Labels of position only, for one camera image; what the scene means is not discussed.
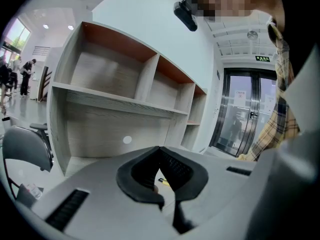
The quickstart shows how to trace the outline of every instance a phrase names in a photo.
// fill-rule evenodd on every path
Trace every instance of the ceiling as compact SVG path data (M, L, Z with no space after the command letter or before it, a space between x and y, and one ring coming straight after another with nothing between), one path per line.
M91 12L103 0L29 0L21 12L25 13L30 25L43 32L43 24L53 29L76 25L86 12ZM207 25L216 43L223 62L255 61L255 55L272 57L275 46L268 37L266 22L269 15L253 11L249 17L232 17ZM256 31L258 39L250 41L247 33Z
M255 10L249 17L233 17L232 20L209 22L208 25L222 57L273 56L276 48L269 39L266 26L269 18L269 14ZM251 30L258 34L255 41L247 37Z

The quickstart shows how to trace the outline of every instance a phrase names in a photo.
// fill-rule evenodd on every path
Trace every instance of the exit sign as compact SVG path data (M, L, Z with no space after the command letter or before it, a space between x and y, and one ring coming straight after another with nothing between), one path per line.
M255 56L255 60L258 62L270 62L269 57L265 56Z

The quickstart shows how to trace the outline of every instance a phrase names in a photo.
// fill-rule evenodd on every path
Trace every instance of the glass door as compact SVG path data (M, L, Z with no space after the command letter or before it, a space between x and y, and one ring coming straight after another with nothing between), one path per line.
M257 124L252 143L258 140L258 137L268 122L276 104L276 79L270 75L259 74L260 81L260 106L257 118Z
M270 75L262 75L259 70L225 70L221 106L210 146L236 157L248 152L273 111L275 85L273 91L271 84L275 84L276 74Z

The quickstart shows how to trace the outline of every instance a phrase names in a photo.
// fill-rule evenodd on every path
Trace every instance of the standing person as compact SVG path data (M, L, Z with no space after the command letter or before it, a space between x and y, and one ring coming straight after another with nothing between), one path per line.
M31 76L31 69L32 65L36 64L37 60L34 58L28 61L26 64L23 65L20 73L22 74L22 83L20 87L20 95L21 97L28 96L28 86L29 86L29 78Z
M18 85L18 72L20 72L21 68L21 56L18 57L18 59L13 61L13 67L12 67L12 72L10 75L10 78L12 79L13 87L14 87L14 92L17 92L17 85Z
M0 89L1 89L1 113L6 114L5 96L6 96L6 84L9 81L9 69L6 58L0 58Z

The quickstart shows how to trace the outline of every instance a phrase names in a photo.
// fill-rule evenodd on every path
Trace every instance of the black slot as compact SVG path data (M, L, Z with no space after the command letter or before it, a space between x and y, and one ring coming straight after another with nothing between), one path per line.
M73 191L45 221L63 231L88 195L89 193L81 190Z
M235 174L241 174L241 175L245 175L245 176L250 176L250 174L251 174L250 170L236 168L236 167L232 167L232 166L229 166L226 170L229 172L235 173Z

